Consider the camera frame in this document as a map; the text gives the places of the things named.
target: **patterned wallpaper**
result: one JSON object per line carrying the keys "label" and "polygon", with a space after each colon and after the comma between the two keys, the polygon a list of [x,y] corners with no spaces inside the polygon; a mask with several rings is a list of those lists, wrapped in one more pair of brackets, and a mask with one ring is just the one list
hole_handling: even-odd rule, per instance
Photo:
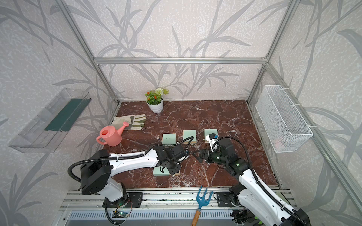
{"label": "patterned wallpaper", "polygon": [[272,64],[362,186],[361,6],[298,6]]}
{"label": "patterned wallpaper", "polygon": [[[144,94],[156,87],[170,90],[164,96],[167,100],[230,100],[249,96],[260,68],[259,64],[108,64],[102,70],[120,100],[143,101]],[[201,75],[193,76],[192,70]]]}
{"label": "patterned wallpaper", "polygon": [[[97,133],[116,105],[52,5],[0,1],[0,225],[51,225],[67,191],[79,188],[68,166],[96,150]],[[58,149],[43,154],[8,147],[64,87],[88,90],[92,101]]]}
{"label": "patterned wallpaper", "polygon": [[295,152],[274,152],[255,108],[264,85],[275,85],[267,72],[250,106],[278,182],[292,191],[297,206],[307,212],[313,226],[362,225],[362,216],[311,139]]}
{"label": "patterned wallpaper", "polygon": [[[264,57],[289,0],[66,0],[96,57]],[[120,100],[246,99],[260,65],[102,65]]]}
{"label": "patterned wallpaper", "polygon": [[[272,64],[342,162],[362,185],[362,1],[299,4]],[[269,75],[262,85],[272,85]],[[257,125],[263,130],[254,106]],[[265,132],[261,136],[269,141]],[[362,225],[362,217],[314,143],[292,153],[267,151],[283,187],[313,225]]]}
{"label": "patterned wallpaper", "polygon": [[289,0],[66,0],[96,57],[263,57]]}

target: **work glove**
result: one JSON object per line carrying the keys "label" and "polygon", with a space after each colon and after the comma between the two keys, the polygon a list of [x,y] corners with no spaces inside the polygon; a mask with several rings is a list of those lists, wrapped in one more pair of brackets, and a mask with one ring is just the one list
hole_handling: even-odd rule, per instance
{"label": "work glove", "polygon": [[125,129],[141,130],[144,126],[144,122],[146,121],[146,115],[142,114],[114,117],[111,125],[114,126],[115,129],[119,129],[123,126],[124,121],[129,124],[129,126],[127,126]]}

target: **clear plastic tray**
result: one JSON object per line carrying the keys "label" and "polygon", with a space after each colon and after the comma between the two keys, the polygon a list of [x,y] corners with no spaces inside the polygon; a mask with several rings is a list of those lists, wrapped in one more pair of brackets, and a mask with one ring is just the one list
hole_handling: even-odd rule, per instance
{"label": "clear plastic tray", "polygon": [[[67,111],[67,114],[60,113],[65,106],[69,107],[68,103],[71,100],[72,107],[70,109],[72,111]],[[64,88],[9,143],[9,146],[23,153],[53,153],[90,100],[88,91]],[[55,117],[63,118],[54,123],[53,119]]]}

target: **wall-mounted shelf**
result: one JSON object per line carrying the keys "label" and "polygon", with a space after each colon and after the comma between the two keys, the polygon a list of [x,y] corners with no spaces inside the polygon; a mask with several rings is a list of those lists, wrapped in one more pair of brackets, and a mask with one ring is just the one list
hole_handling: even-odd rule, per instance
{"label": "wall-mounted shelf", "polygon": [[275,152],[293,152],[313,133],[280,85],[266,85],[256,110]]}
{"label": "wall-mounted shelf", "polygon": [[53,153],[90,101],[88,91],[64,88],[9,146],[23,153]]}

